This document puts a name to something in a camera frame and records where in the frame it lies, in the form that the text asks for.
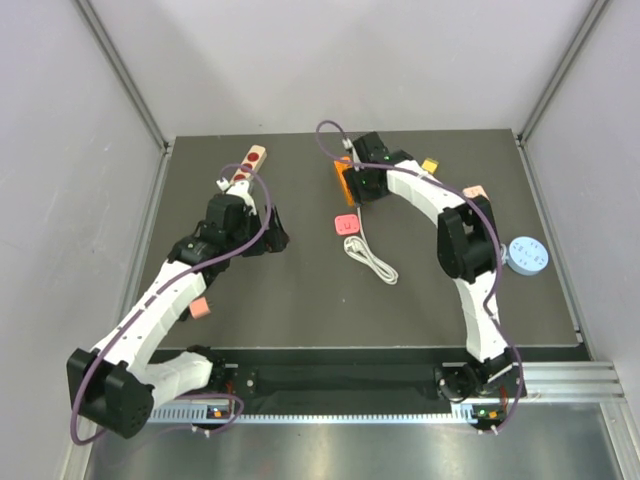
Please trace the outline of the orange power strip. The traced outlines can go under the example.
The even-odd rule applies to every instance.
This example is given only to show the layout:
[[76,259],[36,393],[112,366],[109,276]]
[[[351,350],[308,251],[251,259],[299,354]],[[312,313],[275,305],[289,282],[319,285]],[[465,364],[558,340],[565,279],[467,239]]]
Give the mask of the orange power strip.
[[350,156],[342,156],[339,160],[333,162],[333,166],[347,205],[350,207],[359,207],[360,204],[356,201],[351,186],[355,174],[351,160],[352,158]]

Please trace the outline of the yellow cube charger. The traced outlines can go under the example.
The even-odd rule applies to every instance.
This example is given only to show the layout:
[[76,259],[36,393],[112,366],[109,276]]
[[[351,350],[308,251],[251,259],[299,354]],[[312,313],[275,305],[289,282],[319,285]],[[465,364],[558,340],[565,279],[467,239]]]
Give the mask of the yellow cube charger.
[[432,158],[426,158],[421,164],[422,169],[430,175],[434,175],[436,173],[438,166],[439,162]]

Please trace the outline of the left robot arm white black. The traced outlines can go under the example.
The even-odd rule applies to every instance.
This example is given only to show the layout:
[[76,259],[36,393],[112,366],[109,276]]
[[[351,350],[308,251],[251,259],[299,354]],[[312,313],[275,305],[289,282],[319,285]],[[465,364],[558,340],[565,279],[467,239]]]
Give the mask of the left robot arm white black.
[[173,245],[125,317],[91,349],[78,348],[68,358],[72,442],[84,446],[98,438],[80,436],[81,419],[98,426],[99,434],[129,439],[154,410],[178,398],[191,393],[230,398],[225,361],[211,348],[194,345],[162,363],[152,357],[232,258],[280,253],[288,242],[272,201],[260,214],[252,195],[236,186],[214,195],[204,219]]

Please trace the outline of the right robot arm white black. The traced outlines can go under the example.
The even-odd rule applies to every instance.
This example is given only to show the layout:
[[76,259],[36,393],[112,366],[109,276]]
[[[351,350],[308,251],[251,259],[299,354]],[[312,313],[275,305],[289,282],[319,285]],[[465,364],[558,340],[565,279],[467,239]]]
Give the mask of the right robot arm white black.
[[502,263],[491,202],[444,185],[409,153],[390,151],[376,132],[343,138],[342,144],[350,162],[343,183],[356,205],[394,195],[436,226],[437,260],[458,291],[471,356],[453,372],[437,373],[438,389],[452,402],[492,394],[519,356],[500,326],[496,291]]

